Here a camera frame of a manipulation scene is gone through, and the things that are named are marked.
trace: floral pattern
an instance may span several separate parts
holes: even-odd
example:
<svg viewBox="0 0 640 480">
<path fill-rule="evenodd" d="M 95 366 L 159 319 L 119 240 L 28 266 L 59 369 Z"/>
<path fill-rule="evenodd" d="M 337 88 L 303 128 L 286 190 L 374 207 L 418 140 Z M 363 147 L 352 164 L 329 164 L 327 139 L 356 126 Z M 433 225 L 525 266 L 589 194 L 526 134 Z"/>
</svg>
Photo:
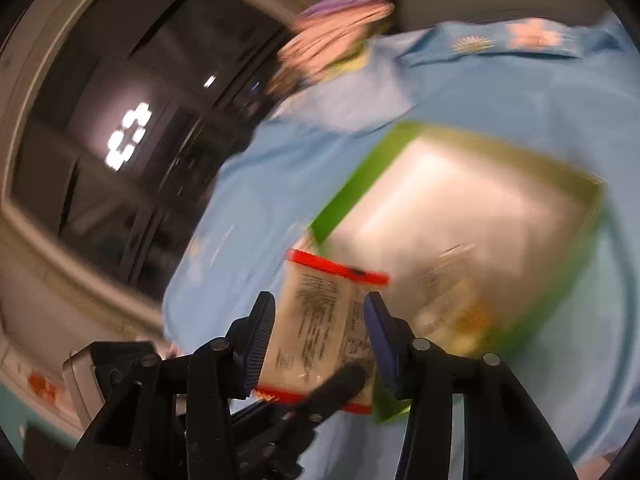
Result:
<svg viewBox="0 0 640 480">
<path fill-rule="evenodd" d="M 530 48 L 533 50 L 558 46 L 562 42 L 562 34 L 545 28 L 545 20 L 529 18 L 523 23 L 508 25 L 513 38 L 509 42 L 510 48 Z"/>
<path fill-rule="evenodd" d="M 463 36 L 453 44 L 453 52 L 456 54 L 472 54 L 484 52 L 495 45 L 495 41 L 482 36 Z"/>
</svg>

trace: green tray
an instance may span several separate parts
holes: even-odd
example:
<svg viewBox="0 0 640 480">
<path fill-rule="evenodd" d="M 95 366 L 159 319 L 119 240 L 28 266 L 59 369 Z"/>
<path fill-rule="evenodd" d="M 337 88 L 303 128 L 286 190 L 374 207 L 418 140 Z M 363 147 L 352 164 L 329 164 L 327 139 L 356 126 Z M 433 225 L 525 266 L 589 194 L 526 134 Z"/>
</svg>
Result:
<svg viewBox="0 0 640 480">
<path fill-rule="evenodd" d="M 544 286 L 535 291 L 530 301 L 519 307 L 520 313 L 516 319 L 510 320 L 507 326 L 496 326 L 492 329 L 478 351 L 495 351 L 503 356 L 513 354 L 537 332 L 555 307 L 568 295 L 590 259 L 605 184 L 599 178 L 567 163 L 523 150 L 493 137 L 436 124 L 400 123 L 372 150 L 343 188 L 312 222 L 310 230 L 319 253 L 340 263 L 361 266 L 368 270 L 385 270 L 376 268 L 375 265 L 372 267 L 366 257 L 364 260 L 350 260 L 350 252 L 343 250 L 344 247 L 340 244 L 351 243 L 345 241 L 354 239 L 348 229 L 353 231 L 354 226 L 357 229 L 358 222 L 362 224 L 362 221 L 358 220 L 359 217 L 370 217 L 373 211 L 371 205 L 376 203 L 376 197 L 379 195 L 384 198 L 385 193 L 388 195 L 389 189 L 394 188 L 388 183 L 393 184 L 392 179 L 398 177 L 391 176 L 392 174 L 400 175 L 399 182 L 407 182 L 402 180 L 402 168 L 409 165 L 406 161 L 417 160 L 416 156 L 410 157 L 408 149 L 410 148 L 412 153 L 421 153 L 418 150 L 430 150 L 430 146 L 435 153 L 442 151 L 444 155 L 439 155 L 440 158 L 460 156 L 460 161 L 465 161 L 465 157 L 470 157 L 471 165 L 477 162 L 480 168 L 483 164 L 488 164 L 488 168 L 495 167 L 498 177 L 501 171 L 507 176 L 521 175 L 523 179 L 533 180 L 536 186 L 542 186 L 541 189 L 548 187 L 550 193 L 568 197 L 570 202 L 579 208 L 579 216 L 572 224 L 572 229 L 575 228 L 572 231 L 573 240 L 555 261 Z M 385 173 L 386 180 L 383 180 L 381 177 Z M 338 236 L 340 230 L 343 231 L 342 241 Z M 408 406 L 407 401 L 398 402 L 392 399 L 378 381 L 374 390 L 374 414 L 377 420 L 389 420 L 399 413 L 406 412 Z"/>
</svg>

